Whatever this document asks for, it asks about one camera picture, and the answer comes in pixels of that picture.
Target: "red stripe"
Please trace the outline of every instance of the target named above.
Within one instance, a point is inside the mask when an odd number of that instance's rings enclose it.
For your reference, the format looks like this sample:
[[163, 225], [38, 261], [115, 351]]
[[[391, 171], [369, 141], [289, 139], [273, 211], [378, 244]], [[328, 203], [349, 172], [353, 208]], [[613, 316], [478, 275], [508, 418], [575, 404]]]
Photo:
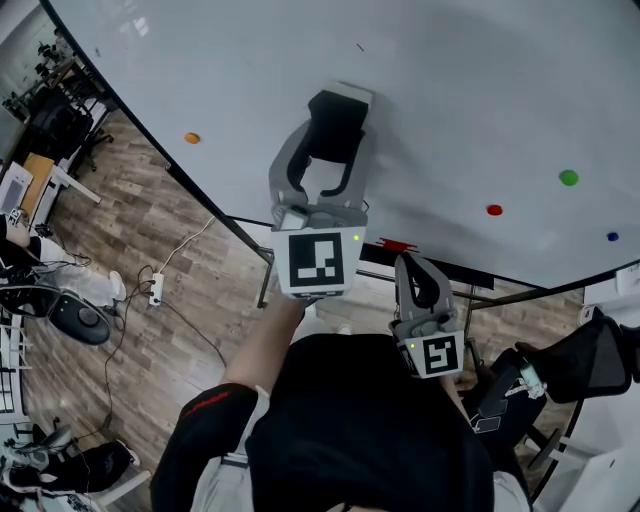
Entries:
[[193, 409], [191, 409], [187, 414], [185, 414], [183, 416], [183, 418], [186, 418], [190, 414], [193, 414], [198, 409], [202, 409], [203, 407], [207, 407], [207, 406], [209, 406], [211, 404], [215, 404], [216, 402], [219, 402], [220, 400], [222, 400], [223, 398], [227, 398], [228, 396], [229, 396], [229, 393], [224, 391], [223, 393], [220, 393], [219, 395], [216, 395], [216, 396], [214, 396], [212, 398], [209, 398], [209, 400], [205, 400], [204, 402], [197, 403], [196, 405], [193, 406]]

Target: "office chair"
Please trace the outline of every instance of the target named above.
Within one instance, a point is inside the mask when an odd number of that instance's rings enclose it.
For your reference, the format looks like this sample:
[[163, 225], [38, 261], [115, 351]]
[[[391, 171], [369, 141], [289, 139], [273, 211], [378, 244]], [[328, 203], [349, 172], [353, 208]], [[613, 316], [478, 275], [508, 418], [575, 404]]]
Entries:
[[47, 318], [60, 332], [85, 345], [101, 345], [111, 335], [109, 321], [100, 309], [55, 286], [0, 285], [0, 305], [13, 315]]
[[[38, 425], [33, 426], [33, 431], [22, 431], [15, 428], [16, 433], [34, 433], [33, 440], [29, 443], [16, 443], [14, 439], [8, 439], [4, 446], [0, 448], [2, 456], [7, 459], [12, 466], [27, 466], [43, 471], [55, 461], [58, 454], [66, 459], [69, 458], [66, 449], [71, 445], [73, 436], [71, 427], [64, 426], [56, 428], [48, 436], [44, 435]], [[42, 434], [43, 437], [36, 439], [35, 434]]]
[[527, 391], [511, 394], [522, 370], [531, 365], [556, 403], [625, 393], [632, 379], [640, 382], [640, 328], [620, 327], [602, 313], [551, 347], [539, 350], [516, 343], [491, 365], [484, 366], [470, 340], [478, 383], [464, 396], [472, 426], [485, 443], [499, 441], [515, 447], [528, 435], [540, 448], [529, 465], [536, 469], [557, 448], [559, 430], [546, 438], [533, 426], [547, 403]]
[[36, 73], [38, 73], [39, 76], [41, 76], [42, 78], [47, 78], [50, 74], [51, 71], [49, 70], [49, 68], [47, 66], [45, 66], [44, 64], [38, 64], [35, 68], [33, 68], [35, 70]]
[[102, 142], [113, 142], [111, 135], [90, 135], [93, 128], [91, 114], [74, 108], [69, 97], [60, 88], [40, 89], [30, 105], [30, 111], [30, 128], [44, 139], [45, 147], [39, 154], [51, 158], [56, 164], [70, 158], [80, 149], [74, 168], [86, 157], [91, 163], [91, 169], [95, 171], [93, 149]]

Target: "whiteboard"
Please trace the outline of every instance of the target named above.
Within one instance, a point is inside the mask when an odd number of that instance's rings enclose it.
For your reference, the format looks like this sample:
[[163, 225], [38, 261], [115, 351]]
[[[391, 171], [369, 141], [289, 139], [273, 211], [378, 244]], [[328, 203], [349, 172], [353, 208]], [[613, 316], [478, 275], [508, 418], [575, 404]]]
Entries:
[[273, 158], [342, 81], [375, 94], [367, 242], [545, 287], [640, 257], [631, 0], [49, 1], [228, 215], [272, 220]]

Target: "mesh chair back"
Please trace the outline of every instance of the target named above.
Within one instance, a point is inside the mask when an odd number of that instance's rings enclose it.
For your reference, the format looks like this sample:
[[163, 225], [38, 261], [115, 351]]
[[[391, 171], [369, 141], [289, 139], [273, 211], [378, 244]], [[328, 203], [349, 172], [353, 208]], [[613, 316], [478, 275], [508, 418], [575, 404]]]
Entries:
[[624, 338], [609, 317], [594, 318], [544, 350], [523, 343], [516, 347], [547, 383], [547, 393], [556, 403], [620, 395], [631, 386]]
[[2, 285], [0, 305], [12, 315], [46, 318], [60, 291], [44, 285]]

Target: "white cable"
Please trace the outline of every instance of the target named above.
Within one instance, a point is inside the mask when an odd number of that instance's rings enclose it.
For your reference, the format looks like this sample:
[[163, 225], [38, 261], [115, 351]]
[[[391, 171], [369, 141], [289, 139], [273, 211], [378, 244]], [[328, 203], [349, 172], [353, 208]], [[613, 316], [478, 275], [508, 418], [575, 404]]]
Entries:
[[158, 270], [158, 274], [162, 274], [162, 271], [164, 270], [164, 268], [167, 266], [167, 264], [171, 261], [171, 258], [173, 258], [173, 255], [175, 253], [177, 253], [180, 249], [182, 249], [185, 245], [187, 245], [189, 242], [191, 242], [191, 240], [193, 240], [195, 237], [201, 235], [203, 233], [203, 231], [205, 229], [207, 229], [211, 223], [214, 221], [215, 217], [211, 217], [209, 219], [209, 221], [204, 225], [204, 227], [198, 231], [195, 235], [191, 235], [189, 238], [187, 238], [184, 242], [182, 242], [178, 247], [176, 247], [171, 254], [169, 254], [169, 257], [167, 258], [167, 261], [164, 262], [164, 265], [162, 265], [162, 267], [160, 267], [160, 270]]

